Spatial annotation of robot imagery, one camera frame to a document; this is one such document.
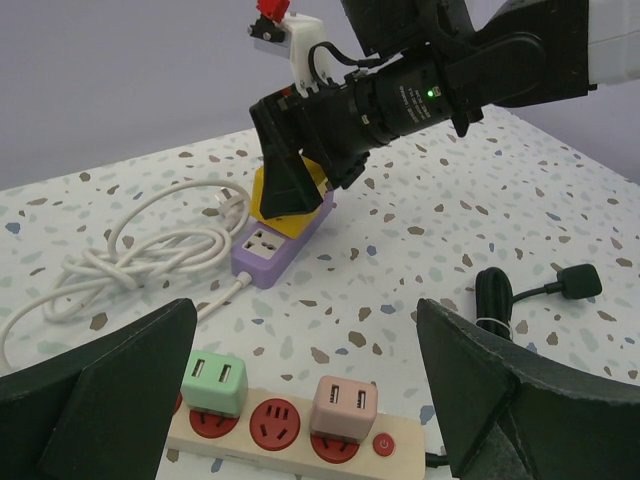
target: white wall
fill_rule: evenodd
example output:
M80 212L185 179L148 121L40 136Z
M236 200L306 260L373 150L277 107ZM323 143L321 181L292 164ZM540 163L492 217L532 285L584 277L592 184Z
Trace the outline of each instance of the white wall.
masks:
M493 0L468 0L486 14ZM291 81L255 52L255 0L4 0L0 189L251 127L249 106ZM340 0L293 0L360 49ZM521 116L640 181L640 85Z

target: speckled white tabletop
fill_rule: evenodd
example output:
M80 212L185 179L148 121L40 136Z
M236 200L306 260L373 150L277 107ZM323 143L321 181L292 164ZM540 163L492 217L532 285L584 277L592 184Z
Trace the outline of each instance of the speckled white tabletop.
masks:
M228 178L250 189L260 164L240 132L0 193L0 320L48 289L69 253L104 248L113 222L173 182ZM515 342L595 375L640 384L640 188L496 108L458 139L443 124L372 154L361 180L268 291L248 288L198 327L195 347L233 353L250 383L312 397L327 374L375 381L385 413L419 418L427 446L442 439L415 334L415 307L434 298L474 316L481 269L515 290L556 269L594 263L604 293L537 297L514 309ZM145 211L121 248L180 222L215 222L213 192L177 193ZM228 263L138 292L111 292L82 319L13 330L8 355L27 366L98 338L178 297L207 302L232 281ZM292 478L169 451L158 478ZM450 478L448 469L429 478Z

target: red component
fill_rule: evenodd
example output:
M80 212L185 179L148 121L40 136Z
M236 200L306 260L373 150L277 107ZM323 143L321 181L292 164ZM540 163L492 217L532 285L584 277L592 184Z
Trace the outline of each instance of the red component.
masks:
M189 423L191 428L198 435L204 438L220 438L234 429L239 418L227 418L211 413L196 412L189 413Z
M274 398L256 407L249 421L249 431L256 444L269 452L291 445L300 433L300 414L286 400Z
M318 435L311 435L311 446L321 459L334 465L348 462L360 449L357 443L347 443Z
M291 5L290 0L258 0L258 10L269 20L280 23Z
M176 414L176 412L180 408L180 405L182 405L182 393L178 394L178 400L176 400L176 409L173 411L174 415Z
M381 457L388 457L396 449L396 442L388 433L379 433L373 439L373 449Z

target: black cable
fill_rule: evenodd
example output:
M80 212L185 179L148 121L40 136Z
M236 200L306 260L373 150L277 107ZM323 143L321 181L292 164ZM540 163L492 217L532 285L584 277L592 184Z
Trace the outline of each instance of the black cable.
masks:
M425 453L425 464L427 468L438 468L449 465L446 455L438 455L437 453Z
M348 67L358 67L358 68L375 68L385 64L389 59L388 58L368 58L364 60L354 60L353 58L347 57L344 53L338 50L331 42L320 42L311 49L309 49L309 70L311 71L311 77L313 80L320 86L324 88L340 88L340 85L335 83L333 80L329 79L330 83L327 83L320 77L318 74L318 69L316 68L316 59L315 54L316 50L319 48L326 48L333 58L335 58L338 62Z
M569 299L595 297L602 293L602 284L593 265L577 265L558 272L557 282L513 295L511 282L499 268L491 267L476 277L476 318L493 318L498 322L478 320L479 327L510 340L513 305L535 295L559 293Z

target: wooden power strip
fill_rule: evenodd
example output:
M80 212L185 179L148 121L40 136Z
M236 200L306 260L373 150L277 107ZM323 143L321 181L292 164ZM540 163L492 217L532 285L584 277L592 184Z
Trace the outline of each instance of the wooden power strip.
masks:
M273 399L288 401L300 415L300 433L295 441L276 452L259 447L249 431L252 412L262 402ZM244 413L233 430L221 438L207 439L193 430L189 422L190 410L182 402L173 417L166 446L186 453L320 480L423 480L425 438L420 422L378 414L371 433L360 444L355 456L336 465L321 459L312 447L309 431L311 406L312 402L304 398L249 389ZM389 448L391 444L393 453L386 457L379 455L374 450L374 442L383 448Z

